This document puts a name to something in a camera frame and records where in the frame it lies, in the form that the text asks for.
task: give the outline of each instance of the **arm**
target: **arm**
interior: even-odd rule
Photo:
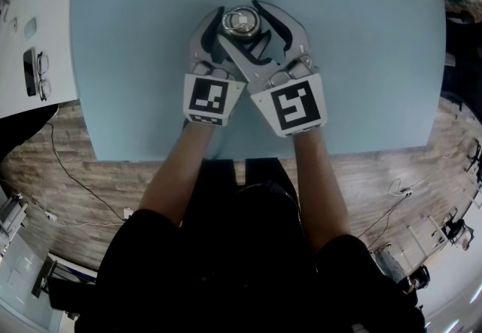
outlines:
[[[331,167],[321,130],[294,136],[301,222],[315,253],[350,234],[348,211]]]
[[[214,126],[189,123],[145,190],[139,209],[151,209],[179,225],[188,207]]]

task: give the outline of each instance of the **black shirt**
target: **black shirt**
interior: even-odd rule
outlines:
[[[363,242],[338,237],[313,256],[296,203],[272,185],[241,190],[197,225],[136,211],[105,254],[96,294],[76,332],[349,332],[356,323],[371,333],[425,331],[420,310]]]

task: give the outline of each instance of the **light blue table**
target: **light blue table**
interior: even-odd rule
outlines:
[[[72,0],[74,70],[96,156],[162,160],[177,139],[188,40],[219,5],[250,0]],[[444,70],[436,0],[265,0],[306,27],[332,154],[425,145]],[[218,130],[219,158],[291,157],[247,96]]]

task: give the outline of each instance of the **eyeglasses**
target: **eyeglasses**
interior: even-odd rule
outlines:
[[[40,100],[46,101],[50,96],[50,83],[43,77],[48,70],[48,57],[44,52],[37,55],[38,91]]]

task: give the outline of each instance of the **desk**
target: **desk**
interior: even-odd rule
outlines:
[[[219,5],[250,0],[72,0],[72,52],[100,160],[162,160],[182,128],[188,41]],[[265,0],[306,27],[322,75],[329,151],[425,145],[441,89],[444,3]],[[211,156],[292,157],[247,96]]]
[[[78,98],[70,51],[70,0],[8,0],[6,20],[0,21],[0,118],[42,106]],[[17,18],[17,33],[10,35],[8,23]],[[25,38],[23,28],[37,20],[37,32]],[[23,52],[34,47],[49,58],[45,74],[51,95],[42,102],[40,96],[28,96],[23,75]]]

